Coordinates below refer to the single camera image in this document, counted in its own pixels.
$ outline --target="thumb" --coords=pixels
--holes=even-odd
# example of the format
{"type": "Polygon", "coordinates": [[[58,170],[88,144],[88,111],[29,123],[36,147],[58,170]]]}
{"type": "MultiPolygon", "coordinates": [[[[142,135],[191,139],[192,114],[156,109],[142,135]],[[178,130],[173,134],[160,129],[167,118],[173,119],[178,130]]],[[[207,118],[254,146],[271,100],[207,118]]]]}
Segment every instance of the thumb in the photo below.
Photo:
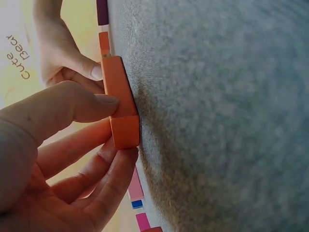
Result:
{"type": "Polygon", "coordinates": [[[85,57],[76,49],[67,50],[63,64],[93,81],[103,80],[102,68],[97,62],[85,57]]]}

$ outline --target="skin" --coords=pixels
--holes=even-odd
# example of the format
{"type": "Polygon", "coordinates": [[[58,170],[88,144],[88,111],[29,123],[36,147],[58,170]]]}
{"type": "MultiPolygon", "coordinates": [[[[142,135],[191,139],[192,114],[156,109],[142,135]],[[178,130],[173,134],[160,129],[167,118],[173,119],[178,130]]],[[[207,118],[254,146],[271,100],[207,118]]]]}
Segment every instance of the skin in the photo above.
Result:
{"type": "Polygon", "coordinates": [[[93,93],[104,93],[101,67],[80,53],[61,19],[61,6],[62,0],[33,0],[42,80],[47,87],[71,80],[93,93]]]}
{"type": "Polygon", "coordinates": [[[114,97],[64,81],[0,110],[0,231],[102,231],[126,193],[138,157],[136,148],[117,151],[109,121],[101,120],[117,106],[114,97]],[[98,122],[38,149],[72,121],[98,122]],[[46,183],[101,144],[75,176],[46,183]]]}

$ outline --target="orange rectangular block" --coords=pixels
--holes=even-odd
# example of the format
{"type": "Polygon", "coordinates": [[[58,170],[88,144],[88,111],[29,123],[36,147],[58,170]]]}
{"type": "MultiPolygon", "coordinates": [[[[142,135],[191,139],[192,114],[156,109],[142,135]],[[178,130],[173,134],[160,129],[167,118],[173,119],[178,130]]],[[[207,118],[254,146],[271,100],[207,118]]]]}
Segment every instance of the orange rectangular block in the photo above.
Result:
{"type": "Polygon", "coordinates": [[[110,117],[115,147],[118,150],[137,147],[140,119],[121,58],[103,58],[102,70],[105,93],[120,101],[117,111],[110,117]]]}
{"type": "Polygon", "coordinates": [[[162,231],[161,227],[154,227],[154,228],[142,231],[142,232],[163,232],[163,231],[162,231]]]}
{"type": "Polygon", "coordinates": [[[110,41],[108,39],[108,32],[100,32],[98,34],[98,39],[102,57],[110,56],[110,41]]]}

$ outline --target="gray cushion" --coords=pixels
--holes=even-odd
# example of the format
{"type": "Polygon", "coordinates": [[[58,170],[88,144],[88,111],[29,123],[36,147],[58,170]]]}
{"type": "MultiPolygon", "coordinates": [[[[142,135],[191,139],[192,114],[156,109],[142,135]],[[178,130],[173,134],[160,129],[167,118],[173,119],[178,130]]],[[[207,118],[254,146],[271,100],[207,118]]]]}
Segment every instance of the gray cushion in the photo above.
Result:
{"type": "Polygon", "coordinates": [[[110,0],[164,232],[309,230],[307,0],[110,0]]]}

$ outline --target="yellow background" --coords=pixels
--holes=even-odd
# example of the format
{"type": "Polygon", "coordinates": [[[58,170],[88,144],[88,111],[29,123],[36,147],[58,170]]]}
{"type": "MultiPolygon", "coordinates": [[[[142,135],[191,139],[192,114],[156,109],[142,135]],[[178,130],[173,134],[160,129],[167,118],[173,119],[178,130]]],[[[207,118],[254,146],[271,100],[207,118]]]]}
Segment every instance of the yellow background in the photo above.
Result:
{"type": "MultiPolygon", "coordinates": [[[[32,38],[34,28],[31,8],[31,0],[0,0],[0,109],[44,89],[38,76],[35,60],[36,43],[32,38]],[[22,45],[23,50],[31,54],[30,58],[23,62],[25,69],[31,73],[31,77],[28,80],[24,80],[17,68],[7,59],[7,54],[9,53],[13,53],[16,58],[19,55],[15,47],[6,38],[6,36],[10,35],[13,35],[18,43],[22,45]]],[[[96,1],[64,0],[61,14],[80,51],[89,58],[99,61],[96,1]]],[[[72,124],[45,141],[43,145],[58,140],[84,126],[85,124],[72,124]]],[[[90,152],[76,164],[52,178],[49,183],[52,184],[62,178],[75,174],[95,151],[90,152]]],[[[104,231],[139,231],[128,195],[125,196],[116,214],[104,231]]]]}

